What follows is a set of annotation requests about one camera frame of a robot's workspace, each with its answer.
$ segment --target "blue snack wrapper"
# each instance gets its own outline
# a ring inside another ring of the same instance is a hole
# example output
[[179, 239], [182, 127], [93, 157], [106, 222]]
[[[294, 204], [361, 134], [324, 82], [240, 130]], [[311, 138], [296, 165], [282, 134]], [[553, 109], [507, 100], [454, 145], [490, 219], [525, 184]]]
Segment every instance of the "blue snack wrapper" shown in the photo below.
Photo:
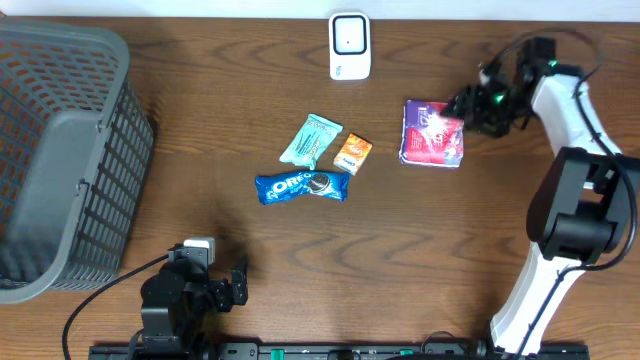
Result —
[[342, 125], [321, 116], [309, 114], [296, 137], [280, 156], [280, 162], [308, 166], [309, 170], [314, 170], [320, 155], [341, 131]]
[[262, 205], [289, 201], [304, 194], [347, 200], [349, 174], [324, 171], [296, 171], [276, 176], [256, 176], [256, 190]]

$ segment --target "oreo cookie package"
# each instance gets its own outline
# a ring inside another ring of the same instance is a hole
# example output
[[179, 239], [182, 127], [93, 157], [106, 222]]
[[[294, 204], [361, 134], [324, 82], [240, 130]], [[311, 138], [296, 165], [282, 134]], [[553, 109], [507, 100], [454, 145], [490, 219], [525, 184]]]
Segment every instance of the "oreo cookie package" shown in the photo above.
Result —
[[289, 201], [305, 194], [345, 201], [348, 185], [347, 173], [296, 171], [275, 176], [256, 176], [256, 190], [262, 205]]

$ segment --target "orange snack package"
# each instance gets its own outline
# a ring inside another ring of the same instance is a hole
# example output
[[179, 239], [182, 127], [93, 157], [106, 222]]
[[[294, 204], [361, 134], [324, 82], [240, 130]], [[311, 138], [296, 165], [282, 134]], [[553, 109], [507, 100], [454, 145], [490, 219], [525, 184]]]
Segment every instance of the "orange snack package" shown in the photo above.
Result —
[[336, 158], [333, 159], [333, 165], [355, 175], [369, 155], [372, 146], [366, 140], [350, 134]]

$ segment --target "wood grain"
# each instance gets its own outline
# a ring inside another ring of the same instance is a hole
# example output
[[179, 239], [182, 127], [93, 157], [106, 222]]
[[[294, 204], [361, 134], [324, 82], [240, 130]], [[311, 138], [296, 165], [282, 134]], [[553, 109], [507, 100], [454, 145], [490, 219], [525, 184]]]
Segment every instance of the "wood grain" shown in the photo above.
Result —
[[[250, 257], [247, 306], [210, 332], [265, 342], [411, 342], [436, 330], [483, 336], [524, 264], [527, 206], [552, 154], [538, 122], [499, 140], [465, 137], [456, 171], [397, 160], [402, 105], [446, 100], [513, 35], [543, 23], [375, 21], [369, 79], [328, 76], [326, 21], [53, 19], [112, 29], [130, 46], [129, 77], [159, 123], [155, 159], [123, 272], [191, 236], [218, 239], [216, 272]], [[573, 24], [597, 37], [608, 62], [590, 82], [608, 133], [639, 155], [640, 26]], [[561, 56], [589, 52], [561, 43]], [[373, 151], [349, 200], [259, 204], [254, 177], [278, 162], [309, 113], [345, 126]], [[109, 290], [74, 323], [71, 349], [124, 342], [141, 328], [139, 288], [157, 268]], [[640, 255], [588, 274], [570, 291], [547, 340], [586, 342], [594, 359], [640, 351]], [[48, 292], [0, 307], [0, 358], [62, 357], [64, 322], [87, 293]]]

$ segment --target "gray plastic basket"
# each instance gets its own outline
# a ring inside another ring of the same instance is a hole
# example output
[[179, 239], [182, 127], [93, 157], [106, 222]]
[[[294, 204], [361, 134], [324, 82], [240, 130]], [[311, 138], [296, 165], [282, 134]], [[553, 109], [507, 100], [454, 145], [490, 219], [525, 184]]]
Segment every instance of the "gray plastic basket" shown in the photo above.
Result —
[[117, 274], [153, 146], [128, 68], [112, 32], [0, 19], [0, 304]]

